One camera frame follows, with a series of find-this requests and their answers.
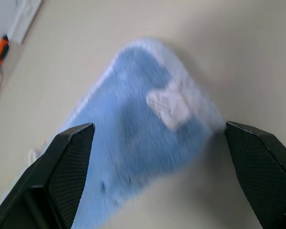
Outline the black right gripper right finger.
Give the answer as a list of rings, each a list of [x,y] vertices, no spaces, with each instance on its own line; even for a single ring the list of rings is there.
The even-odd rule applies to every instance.
[[[236,176],[264,229],[286,229],[286,147],[271,133],[228,121]]]

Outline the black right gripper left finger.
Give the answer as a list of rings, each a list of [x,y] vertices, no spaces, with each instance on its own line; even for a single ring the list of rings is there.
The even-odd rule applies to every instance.
[[[69,128],[52,140],[0,205],[0,229],[72,227],[89,166],[94,124]]]

